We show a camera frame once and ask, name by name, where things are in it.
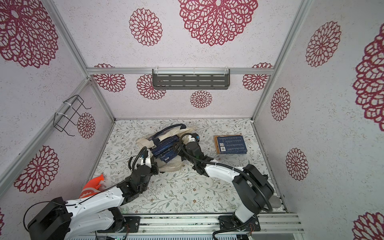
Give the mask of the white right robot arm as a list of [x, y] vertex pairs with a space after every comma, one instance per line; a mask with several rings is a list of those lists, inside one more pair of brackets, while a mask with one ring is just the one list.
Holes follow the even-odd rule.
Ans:
[[275, 190], [263, 175], [251, 164], [245, 167], [232, 167], [206, 156], [199, 145], [197, 134], [184, 134], [173, 145], [175, 152], [183, 161], [189, 161], [200, 175], [216, 178], [232, 184], [242, 204], [232, 216], [234, 224], [244, 224], [260, 212], [273, 212], [270, 202]]

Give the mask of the cream canvas tote bag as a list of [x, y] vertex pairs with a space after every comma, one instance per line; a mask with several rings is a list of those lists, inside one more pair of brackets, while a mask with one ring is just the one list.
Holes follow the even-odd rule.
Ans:
[[193, 128], [185, 124], [175, 124], [162, 129], [161, 131], [136, 141], [142, 148], [150, 151], [151, 159], [157, 163], [160, 173], [177, 172], [183, 167], [181, 151], [176, 149], [179, 142], [199, 142], [198, 134], [193, 133]]

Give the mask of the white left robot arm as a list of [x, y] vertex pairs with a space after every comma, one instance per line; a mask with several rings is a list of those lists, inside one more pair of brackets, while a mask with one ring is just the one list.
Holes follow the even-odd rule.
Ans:
[[87, 198], [49, 202], [28, 223], [32, 240], [68, 240], [94, 231], [117, 232], [125, 224], [119, 207], [128, 204], [147, 190], [151, 176], [157, 175], [156, 163], [138, 166], [117, 185]]

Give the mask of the blue grid cover book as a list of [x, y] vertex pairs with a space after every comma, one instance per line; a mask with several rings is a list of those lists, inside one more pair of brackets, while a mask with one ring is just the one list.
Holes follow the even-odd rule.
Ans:
[[234, 137], [227, 140], [227, 147], [230, 154], [224, 155], [243, 155], [248, 152], [246, 143], [242, 135], [235, 135]]

